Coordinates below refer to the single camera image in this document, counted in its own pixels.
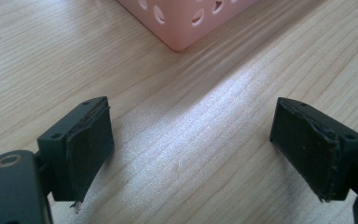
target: pink plastic basket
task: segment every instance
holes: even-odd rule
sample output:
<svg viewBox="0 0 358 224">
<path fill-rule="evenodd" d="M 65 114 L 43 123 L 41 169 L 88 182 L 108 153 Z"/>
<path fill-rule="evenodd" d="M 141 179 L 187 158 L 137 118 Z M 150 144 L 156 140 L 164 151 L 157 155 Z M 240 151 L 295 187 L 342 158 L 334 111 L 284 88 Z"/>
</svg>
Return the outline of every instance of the pink plastic basket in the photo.
<svg viewBox="0 0 358 224">
<path fill-rule="evenodd" d="M 174 50 L 182 50 L 257 0 L 118 0 Z"/>
</svg>

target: light wooden surface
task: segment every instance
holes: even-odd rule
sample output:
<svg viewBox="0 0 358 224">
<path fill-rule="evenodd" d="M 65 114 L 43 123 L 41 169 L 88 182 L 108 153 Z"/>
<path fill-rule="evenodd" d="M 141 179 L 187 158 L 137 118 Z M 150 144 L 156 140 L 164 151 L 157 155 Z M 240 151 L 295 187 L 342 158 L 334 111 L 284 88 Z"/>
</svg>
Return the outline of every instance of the light wooden surface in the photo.
<svg viewBox="0 0 358 224">
<path fill-rule="evenodd" d="M 352 223 L 269 142 L 278 96 L 358 132 L 358 0 L 260 0 L 173 52 L 115 0 L 0 0 L 0 154 L 109 98 L 114 157 L 55 223 Z"/>
</svg>

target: screw hole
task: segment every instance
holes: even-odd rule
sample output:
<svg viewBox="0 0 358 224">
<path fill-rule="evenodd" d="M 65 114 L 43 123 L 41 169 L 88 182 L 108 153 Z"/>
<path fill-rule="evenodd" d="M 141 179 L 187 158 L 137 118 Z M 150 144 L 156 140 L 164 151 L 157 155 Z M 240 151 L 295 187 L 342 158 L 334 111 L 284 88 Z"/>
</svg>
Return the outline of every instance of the screw hole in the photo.
<svg viewBox="0 0 358 224">
<path fill-rule="evenodd" d="M 158 6 L 154 6 L 154 13 L 155 13 L 157 21 L 159 21 L 159 23 L 161 23 L 161 24 L 164 24 L 165 17 L 164 17 L 164 14 L 162 13 L 161 9 Z"/>
<path fill-rule="evenodd" d="M 353 136 L 352 134 L 347 134 L 347 135 L 345 135 L 345 137 L 348 139 L 351 139 L 351 140 L 356 139 L 356 137 Z"/>
<path fill-rule="evenodd" d="M 191 20 L 191 21 L 193 22 L 193 25 L 194 25 L 194 26 L 200 25 L 201 19 L 202 19 L 202 17 L 203 17 L 203 14 L 204 14 L 204 9 L 203 9 L 203 8 L 200 9 L 200 10 L 198 10 L 198 11 L 196 12 L 196 14 L 194 14 L 193 19 Z"/>
<path fill-rule="evenodd" d="M 213 5 L 212 12 L 218 13 L 223 5 L 223 0 L 216 1 Z"/>
<path fill-rule="evenodd" d="M 11 165 L 16 164 L 21 159 L 21 155 L 19 154 L 13 154 L 8 155 L 0 160 L 0 168 L 5 168 Z"/>
<path fill-rule="evenodd" d="M 59 138 L 59 137 L 61 137 L 61 134 L 60 133 L 55 133 L 50 138 L 55 139 L 55 138 Z"/>
</svg>

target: black clamp jaw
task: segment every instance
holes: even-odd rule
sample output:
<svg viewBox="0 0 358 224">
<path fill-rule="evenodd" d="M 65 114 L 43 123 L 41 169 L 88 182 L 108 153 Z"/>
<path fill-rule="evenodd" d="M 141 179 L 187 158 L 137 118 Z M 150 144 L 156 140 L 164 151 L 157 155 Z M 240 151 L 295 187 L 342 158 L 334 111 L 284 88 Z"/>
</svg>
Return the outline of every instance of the black clamp jaw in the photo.
<svg viewBox="0 0 358 224">
<path fill-rule="evenodd" d="M 38 139 L 0 156 L 0 224 L 52 223 L 47 200 L 83 202 L 114 148 L 106 97 L 88 100 Z"/>
<path fill-rule="evenodd" d="M 326 202 L 358 194 L 358 133 L 299 101 L 279 98 L 270 141 Z M 353 206 L 358 224 L 358 197 Z"/>
</svg>

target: wood grain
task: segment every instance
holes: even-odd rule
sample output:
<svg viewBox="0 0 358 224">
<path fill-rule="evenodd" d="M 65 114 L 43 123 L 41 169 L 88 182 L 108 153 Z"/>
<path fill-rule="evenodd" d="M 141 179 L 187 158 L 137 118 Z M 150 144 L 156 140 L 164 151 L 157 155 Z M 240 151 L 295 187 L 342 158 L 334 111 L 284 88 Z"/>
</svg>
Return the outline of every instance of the wood grain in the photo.
<svg viewBox="0 0 358 224">
<path fill-rule="evenodd" d="M 269 131 L 284 96 L 358 132 L 358 0 L 260 0 L 182 52 L 114 0 L 0 0 L 0 154 L 101 95 L 114 157 L 55 223 L 353 223 Z"/>
</svg>

